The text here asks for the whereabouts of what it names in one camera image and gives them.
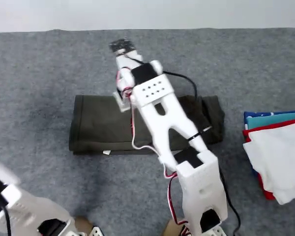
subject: folded towel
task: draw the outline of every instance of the folded towel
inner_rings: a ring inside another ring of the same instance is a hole
[[[243,146],[264,188],[279,204],[295,198],[295,120],[244,133],[251,142]]]

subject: clothing tag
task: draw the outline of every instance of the clothing tag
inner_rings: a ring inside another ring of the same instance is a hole
[[[111,152],[110,150],[104,150],[104,151],[103,151],[103,153],[104,153],[105,155],[109,155],[110,152]]]

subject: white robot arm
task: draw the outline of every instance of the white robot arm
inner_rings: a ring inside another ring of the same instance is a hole
[[[214,235],[214,229],[227,218],[217,157],[207,149],[196,126],[184,113],[161,64],[156,60],[142,63],[142,56],[127,39],[111,43],[111,49],[119,69],[118,91],[114,97],[120,110],[126,111],[130,106],[139,110],[152,135],[160,163],[177,172],[183,192],[182,209],[191,235]],[[158,103],[165,115],[155,109]],[[191,146],[175,156],[169,146],[170,128]]]
[[[13,236],[87,236],[77,232],[68,211],[49,199],[33,196],[17,186],[19,182],[0,163],[0,232],[7,232],[7,210]],[[90,235],[103,236],[98,227]]]

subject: white plastic bracket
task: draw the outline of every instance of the white plastic bracket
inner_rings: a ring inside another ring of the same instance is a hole
[[[209,231],[205,232],[201,236],[227,236],[227,235],[223,231],[223,229],[220,226],[218,226],[218,227],[215,227],[212,230],[209,230]]]

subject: folded cloth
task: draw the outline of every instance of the folded cloth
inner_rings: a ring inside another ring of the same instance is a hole
[[[193,96],[178,98],[188,118],[196,125],[205,143],[214,144],[223,140],[224,112],[217,96]],[[156,109],[162,113],[162,106]],[[102,152],[147,153],[149,150],[136,151],[131,145],[131,112],[120,112],[112,96],[77,95],[71,123],[69,150],[74,153]],[[152,145],[152,138],[139,111],[135,110],[137,146]],[[188,141],[174,130],[169,130],[171,150],[188,147]]]
[[[244,148],[265,190],[273,192],[279,204],[285,204],[295,198],[295,120],[269,126],[245,130],[251,142]]]
[[[251,129],[248,126],[247,118],[251,118],[251,117],[268,117],[268,116],[286,114],[286,113],[295,113],[295,111],[287,111],[287,112],[244,112],[245,129]]]
[[[288,120],[295,119],[295,113],[284,113],[273,116],[261,116],[261,117],[247,117],[248,129],[253,129],[260,126],[266,126],[269,124],[280,123]]]

